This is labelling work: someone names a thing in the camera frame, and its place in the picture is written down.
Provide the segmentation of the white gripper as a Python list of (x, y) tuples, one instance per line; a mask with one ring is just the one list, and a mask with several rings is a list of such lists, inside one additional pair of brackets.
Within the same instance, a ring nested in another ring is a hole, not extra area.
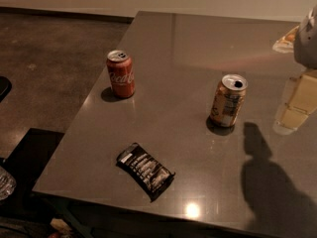
[[(317, 5), (296, 26), (278, 39), (272, 49), (292, 53), (295, 60), (307, 68), (317, 68)], [(317, 110), (317, 70), (306, 70), (291, 77), (284, 87), (273, 130), (279, 135), (295, 132)]]

